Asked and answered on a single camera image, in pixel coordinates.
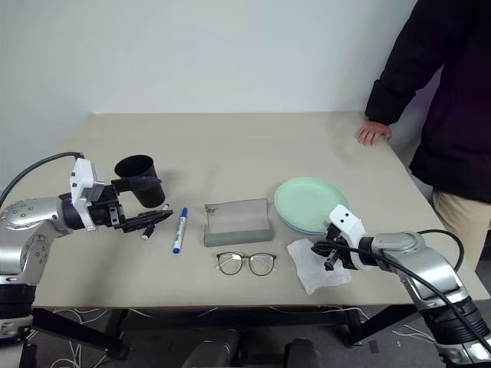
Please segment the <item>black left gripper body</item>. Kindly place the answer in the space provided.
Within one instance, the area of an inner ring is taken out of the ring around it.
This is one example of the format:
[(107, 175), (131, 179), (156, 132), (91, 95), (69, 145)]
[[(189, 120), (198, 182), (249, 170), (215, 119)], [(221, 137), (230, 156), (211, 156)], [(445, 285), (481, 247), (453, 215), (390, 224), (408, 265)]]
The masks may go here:
[(99, 198), (91, 202), (89, 214), (96, 226), (105, 225), (110, 228), (123, 229), (126, 218), (122, 205), (119, 203), (120, 183), (106, 185)]

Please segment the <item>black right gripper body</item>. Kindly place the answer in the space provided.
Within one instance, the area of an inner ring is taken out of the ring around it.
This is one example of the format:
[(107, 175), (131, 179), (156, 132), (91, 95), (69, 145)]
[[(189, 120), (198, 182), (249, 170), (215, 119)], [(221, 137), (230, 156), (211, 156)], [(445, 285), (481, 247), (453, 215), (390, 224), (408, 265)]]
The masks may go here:
[(343, 268), (354, 270), (354, 265), (351, 260), (351, 253), (347, 251), (348, 243), (341, 236), (341, 231), (333, 224), (328, 226), (324, 241), (331, 242), (332, 253), (342, 254), (342, 258), (339, 261), (341, 262)]

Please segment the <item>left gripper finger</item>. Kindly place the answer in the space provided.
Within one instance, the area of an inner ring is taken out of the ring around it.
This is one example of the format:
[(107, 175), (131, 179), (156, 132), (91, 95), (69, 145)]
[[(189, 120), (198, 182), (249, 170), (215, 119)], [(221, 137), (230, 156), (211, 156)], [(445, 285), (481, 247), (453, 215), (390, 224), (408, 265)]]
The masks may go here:
[(111, 185), (118, 192), (141, 192), (159, 186), (161, 182), (154, 176), (134, 176), (112, 180)]
[(122, 221), (122, 230), (124, 233), (134, 232), (136, 230), (145, 230), (152, 225), (156, 225), (173, 214), (172, 209), (152, 210), (149, 212), (140, 213), (131, 218), (126, 218)]

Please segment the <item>person's bare hand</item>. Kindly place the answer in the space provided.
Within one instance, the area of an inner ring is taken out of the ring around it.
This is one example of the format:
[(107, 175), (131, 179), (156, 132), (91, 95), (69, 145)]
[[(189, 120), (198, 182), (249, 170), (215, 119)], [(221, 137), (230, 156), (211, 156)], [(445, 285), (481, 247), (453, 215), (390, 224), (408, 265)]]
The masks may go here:
[(392, 132), (389, 126), (365, 120), (357, 133), (358, 142), (364, 146), (373, 146), (380, 140), (389, 140)]

